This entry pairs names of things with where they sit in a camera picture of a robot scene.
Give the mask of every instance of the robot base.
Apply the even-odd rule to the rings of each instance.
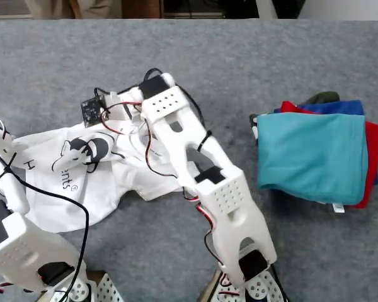
[[[90,273],[88,273],[89,279],[94,279],[94,281],[89,282],[89,290],[91,291],[91,296],[87,297],[83,300],[83,302],[123,302],[122,296],[119,294],[118,290],[116,289],[115,285],[113,285],[112,280],[110,279],[108,274],[104,274],[102,279],[98,279],[98,274],[94,278],[90,278]],[[81,292],[81,288],[85,288],[85,284],[79,284],[78,282],[75,283],[72,293],[65,300],[65,302],[74,302],[74,301],[81,301],[79,299],[79,294]],[[50,302],[58,302],[63,297],[64,293],[55,293],[52,296]]]
[[[222,272],[216,273],[208,289],[205,289],[198,302],[285,302],[276,281],[268,272],[262,272],[246,283],[246,289],[227,286],[229,281]]]

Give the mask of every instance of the light blue shirt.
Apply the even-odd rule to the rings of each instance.
[[[368,169],[365,117],[258,117],[258,187],[322,203],[358,204]]]

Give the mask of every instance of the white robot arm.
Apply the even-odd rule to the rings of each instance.
[[[149,135],[154,134],[164,144],[178,182],[198,196],[201,209],[211,219],[221,270],[233,285],[243,288],[245,282],[277,259],[265,219],[251,197],[243,171],[232,164],[206,131],[169,74],[144,81],[128,94],[120,95],[120,99],[142,103],[141,117],[151,130]],[[174,123],[179,123],[179,131],[171,127]],[[192,175],[187,166],[187,148],[197,149],[214,166]]]
[[[13,156],[11,137],[0,130],[0,275],[38,293],[67,289],[78,268],[79,252],[60,235],[45,232],[24,217],[29,205],[20,181],[9,169]],[[83,261],[76,281],[88,284]],[[80,296],[87,297],[88,292],[87,287]]]

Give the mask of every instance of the gray table surface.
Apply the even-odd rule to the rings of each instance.
[[[319,91],[361,99],[378,123],[378,23],[312,21],[0,21],[0,117],[17,136],[81,121],[93,87],[122,89],[151,67],[173,74],[245,171],[295,302],[378,302],[378,186],[366,210],[272,198],[256,188],[250,113]],[[179,194],[123,197],[89,232],[86,262],[126,301],[195,301],[217,264],[208,224]],[[82,232],[66,237],[77,247]],[[0,301],[33,301],[8,289]]]

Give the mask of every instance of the folded clothes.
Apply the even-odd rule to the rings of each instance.
[[[315,112],[308,111],[305,109],[300,108],[300,106],[296,106],[291,102],[285,101],[282,103],[282,107],[280,108],[281,112],[297,112],[297,113],[312,113]],[[372,188],[374,186],[375,176],[377,175],[378,171],[378,125],[371,123],[369,121],[365,122],[365,135],[367,137],[367,150],[368,150],[368,172],[367,178],[365,180],[365,192],[364,198],[361,202],[354,207],[356,208],[366,208],[370,199],[370,194]]]
[[[320,92],[309,98],[303,104],[324,104],[340,101],[339,94],[334,91]]]
[[[322,203],[358,204],[368,170],[365,117],[258,117],[258,186]]]
[[[283,102],[283,105],[286,103],[290,104],[290,108],[294,106],[292,103],[286,101]],[[298,105],[298,108],[306,109],[314,113],[321,113],[323,115],[330,115],[332,113],[343,113],[345,115],[364,115],[363,104],[359,100],[355,101],[340,101],[334,103],[326,104],[302,104]],[[277,113],[283,112],[282,108],[277,109]],[[378,175],[375,175],[375,185],[378,184]]]

